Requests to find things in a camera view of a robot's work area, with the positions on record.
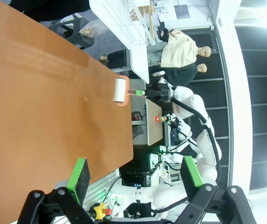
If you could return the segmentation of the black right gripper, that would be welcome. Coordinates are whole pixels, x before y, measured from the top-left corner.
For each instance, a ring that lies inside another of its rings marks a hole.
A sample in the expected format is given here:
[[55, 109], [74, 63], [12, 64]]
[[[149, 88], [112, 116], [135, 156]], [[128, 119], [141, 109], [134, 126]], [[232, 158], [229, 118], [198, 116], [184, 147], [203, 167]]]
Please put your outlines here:
[[146, 91], [135, 90], [136, 96], [147, 97], [148, 99], [159, 101], [159, 102], [173, 102], [175, 98], [176, 86], [171, 85], [165, 80], [148, 84]]

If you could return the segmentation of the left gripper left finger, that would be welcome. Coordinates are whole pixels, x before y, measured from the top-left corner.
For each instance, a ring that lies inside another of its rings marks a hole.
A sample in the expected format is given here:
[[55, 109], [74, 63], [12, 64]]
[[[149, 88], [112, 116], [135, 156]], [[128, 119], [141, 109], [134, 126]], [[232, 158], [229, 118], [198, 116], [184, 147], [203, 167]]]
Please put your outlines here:
[[83, 208], [90, 182], [87, 158], [78, 158], [67, 185], [46, 194], [29, 192], [18, 218], [19, 224], [52, 224], [56, 217], [65, 216], [71, 224], [93, 224]]

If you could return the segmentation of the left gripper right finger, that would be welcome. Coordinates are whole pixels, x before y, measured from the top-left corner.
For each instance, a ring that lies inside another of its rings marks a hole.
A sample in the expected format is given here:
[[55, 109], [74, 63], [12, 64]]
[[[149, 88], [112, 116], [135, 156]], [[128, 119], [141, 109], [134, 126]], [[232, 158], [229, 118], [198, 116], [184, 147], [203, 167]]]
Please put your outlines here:
[[176, 224], [199, 224], [206, 213], [216, 214], [222, 224], [255, 224], [256, 220], [244, 191], [239, 186], [220, 189], [203, 183], [190, 156], [182, 160], [180, 174], [189, 204]]

